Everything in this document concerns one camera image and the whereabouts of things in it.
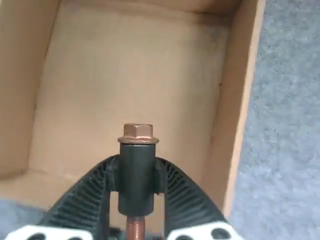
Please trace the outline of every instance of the cardboard box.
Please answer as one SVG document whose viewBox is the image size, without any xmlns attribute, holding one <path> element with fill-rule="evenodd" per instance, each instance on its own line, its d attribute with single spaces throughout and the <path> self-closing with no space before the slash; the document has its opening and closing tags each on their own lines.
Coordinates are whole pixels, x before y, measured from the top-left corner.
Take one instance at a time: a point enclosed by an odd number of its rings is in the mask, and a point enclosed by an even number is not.
<svg viewBox="0 0 320 240">
<path fill-rule="evenodd" d="M 264 0 L 0 1 L 0 195 L 50 208 L 148 123 L 231 209 Z M 112 194 L 111 224 L 123 226 Z M 162 197 L 147 227 L 158 231 Z"/>
</svg>

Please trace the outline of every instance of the cardboard box flap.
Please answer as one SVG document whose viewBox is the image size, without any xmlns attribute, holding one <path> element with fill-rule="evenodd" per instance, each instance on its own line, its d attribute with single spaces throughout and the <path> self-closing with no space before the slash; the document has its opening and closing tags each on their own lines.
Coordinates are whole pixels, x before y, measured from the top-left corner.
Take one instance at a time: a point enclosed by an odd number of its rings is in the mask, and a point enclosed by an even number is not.
<svg viewBox="0 0 320 240">
<path fill-rule="evenodd" d="M 97 2 L 105 4 L 114 0 L 80 0 L 80 2 Z M 122 0 L 121 2 L 152 4 L 174 10 L 194 13 L 207 13 L 219 16 L 232 15 L 240 5 L 241 0 Z"/>
</svg>

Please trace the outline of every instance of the clamp jaw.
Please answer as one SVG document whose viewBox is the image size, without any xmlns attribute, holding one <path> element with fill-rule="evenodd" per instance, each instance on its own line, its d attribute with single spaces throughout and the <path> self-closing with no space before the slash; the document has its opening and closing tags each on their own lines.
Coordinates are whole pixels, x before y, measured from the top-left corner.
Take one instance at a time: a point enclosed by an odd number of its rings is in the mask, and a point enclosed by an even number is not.
<svg viewBox="0 0 320 240">
<path fill-rule="evenodd" d="M 110 193 L 127 216 L 126 239 L 145 239 L 145 216 L 154 194 L 164 194 L 165 240 L 242 240 L 209 197 L 182 170 L 156 157 L 153 127 L 125 124 L 119 155 L 93 167 L 48 211 L 38 225 L 6 240 L 120 240 L 110 228 Z"/>
</svg>

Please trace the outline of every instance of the copper bolt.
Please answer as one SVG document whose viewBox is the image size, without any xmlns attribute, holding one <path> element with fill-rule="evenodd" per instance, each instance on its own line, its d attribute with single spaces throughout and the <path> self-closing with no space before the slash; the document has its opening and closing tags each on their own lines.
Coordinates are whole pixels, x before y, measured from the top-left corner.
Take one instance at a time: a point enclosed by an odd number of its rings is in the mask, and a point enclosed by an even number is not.
<svg viewBox="0 0 320 240">
<path fill-rule="evenodd" d="M 126 218 L 126 239 L 145 240 L 146 220 L 145 217 Z"/>
<path fill-rule="evenodd" d="M 127 123 L 123 128 L 123 136 L 118 141 L 122 144 L 156 144 L 159 140 L 153 134 L 151 124 Z"/>
</svg>

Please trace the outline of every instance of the bolt flange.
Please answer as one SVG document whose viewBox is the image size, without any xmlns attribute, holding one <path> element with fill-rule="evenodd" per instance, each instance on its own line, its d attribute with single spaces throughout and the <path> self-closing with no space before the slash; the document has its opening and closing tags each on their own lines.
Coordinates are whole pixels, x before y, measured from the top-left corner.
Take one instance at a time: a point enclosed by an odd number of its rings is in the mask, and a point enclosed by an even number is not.
<svg viewBox="0 0 320 240">
<path fill-rule="evenodd" d="M 126 123 L 123 128 L 123 136 L 118 138 L 121 144 L 157 144 L 159 139 L 153 136 L 151 124 Z"/>
</svg>

